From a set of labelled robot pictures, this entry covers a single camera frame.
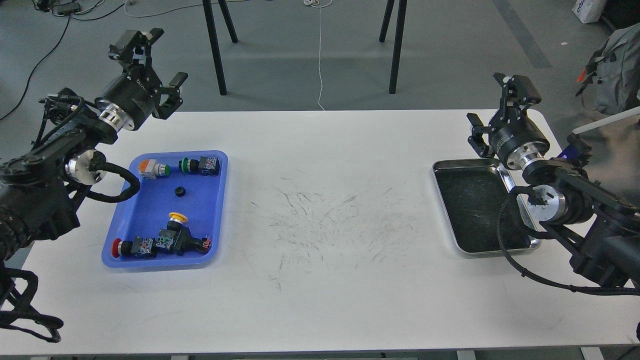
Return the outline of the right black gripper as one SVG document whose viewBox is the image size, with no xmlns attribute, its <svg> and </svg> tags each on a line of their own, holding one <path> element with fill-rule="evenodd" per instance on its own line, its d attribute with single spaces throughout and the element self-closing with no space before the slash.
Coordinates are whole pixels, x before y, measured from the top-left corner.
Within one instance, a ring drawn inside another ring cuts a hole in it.
<svg viewBox="0 0 640 360">
<path fill-rule="evenodd" d="M 471 134 L 467 142 L 480 158 L 494 158 L 496 154 L 506 169 L 523 170 L 550 150 L 548 139 L 526 117 L 530 107 L 542 102 L 542 96 L 528 76 L 496 72 L 493 78 L 502 89 L 496 114 L 488 127 L 475 112 L 468 112 Z M 489 135 L 489 144 L 485 134 Z"/>
</svg>

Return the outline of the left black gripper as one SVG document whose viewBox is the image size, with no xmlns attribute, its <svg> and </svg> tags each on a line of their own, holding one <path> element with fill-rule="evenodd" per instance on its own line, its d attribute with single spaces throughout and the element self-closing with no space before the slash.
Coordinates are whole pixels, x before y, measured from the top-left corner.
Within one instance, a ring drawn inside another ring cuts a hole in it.
<svg viewBox="0 0 640 360">
<path fill-rule="evenodd" d="M 126 30 L 109 46 L 109 58 L 124 71 L 94 100 L 94 105 L 99 117 L 117 132 L 140 129 L 151 114 L 167 120 L 183 104 L 181 86 L 189 75 L 179 71 L 167 86 L 162 86 L 151 68 L 151 48 L 164 33 L 162 28 Z"/>
</svg>

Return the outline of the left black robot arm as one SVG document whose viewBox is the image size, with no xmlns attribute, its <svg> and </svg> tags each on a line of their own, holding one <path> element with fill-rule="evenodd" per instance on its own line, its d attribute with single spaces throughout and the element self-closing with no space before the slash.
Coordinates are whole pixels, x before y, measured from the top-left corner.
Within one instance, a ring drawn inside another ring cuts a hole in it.
<svg viewBox="0 0 640 360">
<path fill-rule="evenodd" d="M 151 50 L 163 33 L 162 28 L 126 30 L 109 47 L 109 58 L 122 73 L 103 94 L 92 102 L 64 88 L 43 98 L 31 151 L 1 165 L 1 302 L 12 305 L 1 312 L 3 329 L 18 330 L 18 320 L 34 321 L 49 335 L 27 328 L 25 333 L 50 343 L 61 340 L 63 321 L 31 304 L 38 276 L 5 262 L 34 241 L 55 240 L 78 228 L 77 211 L 86 198 L 120 203 L 138 193 L 137 176 L 108 162 L 96 146 L 114 144 L 121 130 L 135 132 L 150 116 L 166 120 L 183 104 L 180 88 L 187 73 L 180 71 L 164 85 L 153 69 Z"/>
</svg>

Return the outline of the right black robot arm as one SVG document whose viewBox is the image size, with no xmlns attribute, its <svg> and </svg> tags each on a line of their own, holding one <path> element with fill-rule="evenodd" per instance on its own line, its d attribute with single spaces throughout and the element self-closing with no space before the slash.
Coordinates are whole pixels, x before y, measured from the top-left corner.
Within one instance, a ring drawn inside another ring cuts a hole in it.
<svg viewBox="0 0 640 360">
<path fill-rule="evenodd" d="M 546 158 L 550 141 L 528 116 L 541 102 L 530 78 L 496 72 L 502 95 L 489 123 L 469 112 L 468 143 L 482 158 L 492 158 L 509 171 L 519 171 L 525 186 L 515 186 L 499 209 L 496 236 L 508 263 L 524 278 L 590 296 L 639 295 L 639 208 L 592 182 L 585 171 L 590 147 L 576 140 L 573 155 Z M 556 240 L 570 252 L 573 272 L 592 286 L 561 284 L 544 278 L 509 254 L 503 219 L 538 240 Z"/>
</svg>

